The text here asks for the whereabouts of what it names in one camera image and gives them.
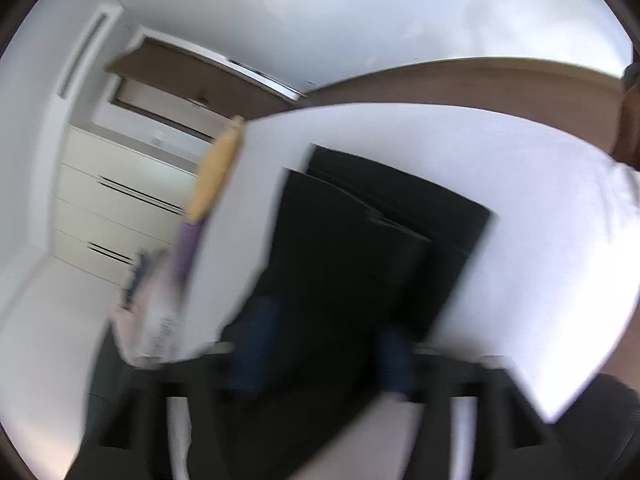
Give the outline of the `folded beige grey duvet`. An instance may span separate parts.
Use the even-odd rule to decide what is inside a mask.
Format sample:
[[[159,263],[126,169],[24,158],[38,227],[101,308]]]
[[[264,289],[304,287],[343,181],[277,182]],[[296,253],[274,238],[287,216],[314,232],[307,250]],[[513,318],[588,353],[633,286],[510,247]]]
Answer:
[[[171,358],[181,318],[181,286],[167,249],[141,249],[111,313],[119,355],[129,365],[152,370]]]

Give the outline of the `cream wardrobe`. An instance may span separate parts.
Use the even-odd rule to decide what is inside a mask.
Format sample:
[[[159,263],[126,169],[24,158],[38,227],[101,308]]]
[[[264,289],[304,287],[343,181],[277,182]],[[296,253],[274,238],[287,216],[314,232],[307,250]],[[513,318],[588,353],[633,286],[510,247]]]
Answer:
[[[139,250],[177,244],[194,171],[123,136],[68,127],[53,200],[55,257],[124,284]]]

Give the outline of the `yellow pillow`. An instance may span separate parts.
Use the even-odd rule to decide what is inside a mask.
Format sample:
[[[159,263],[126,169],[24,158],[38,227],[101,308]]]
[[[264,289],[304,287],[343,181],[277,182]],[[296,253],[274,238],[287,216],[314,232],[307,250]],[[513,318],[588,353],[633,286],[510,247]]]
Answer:
[[[233,117],[201,159],[190,202],[186,207],[187,222],[200,222],[213,208],[239,153],[244,130],[244,119],[240,116]]]

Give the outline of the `purple pillow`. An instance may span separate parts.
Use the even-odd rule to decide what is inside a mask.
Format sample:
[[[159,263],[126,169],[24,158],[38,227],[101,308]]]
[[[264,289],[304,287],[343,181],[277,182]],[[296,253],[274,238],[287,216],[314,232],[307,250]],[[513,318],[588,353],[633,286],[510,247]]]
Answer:
[[[174,255],[174,279],[183,287],[189,279],[205,221],[183,222]]]

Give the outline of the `brown wooden door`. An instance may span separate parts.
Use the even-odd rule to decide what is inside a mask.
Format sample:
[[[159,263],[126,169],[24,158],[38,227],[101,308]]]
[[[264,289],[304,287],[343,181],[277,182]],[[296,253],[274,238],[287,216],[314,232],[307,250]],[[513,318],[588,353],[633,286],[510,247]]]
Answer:
[[[140,47],[105,65],[119,77],[157,88],[221,116],[247,120],[295,110],[296,105],[207,58],[146,38]]]

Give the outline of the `white bed mattress sheet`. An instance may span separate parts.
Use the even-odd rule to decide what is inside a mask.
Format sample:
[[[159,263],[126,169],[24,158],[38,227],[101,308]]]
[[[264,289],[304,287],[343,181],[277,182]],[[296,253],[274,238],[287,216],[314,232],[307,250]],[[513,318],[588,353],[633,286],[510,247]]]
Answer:
[[[598,374],[639,295],[639,175],[528,120],[329,106],[252,122],[180,340],[183,479],[616,479]]]

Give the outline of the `black jeans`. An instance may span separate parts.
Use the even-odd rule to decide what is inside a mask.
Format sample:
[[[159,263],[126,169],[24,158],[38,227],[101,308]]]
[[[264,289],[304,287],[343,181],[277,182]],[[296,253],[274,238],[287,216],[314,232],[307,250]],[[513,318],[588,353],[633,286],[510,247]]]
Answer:
[[[286,176],[269,255],[247,300],[280,306],[268,384],[221,393],[235,479],[284,479],[382,390],[383,338],[423,339],[490,219],[483,205],[356,155],[315,148]]]

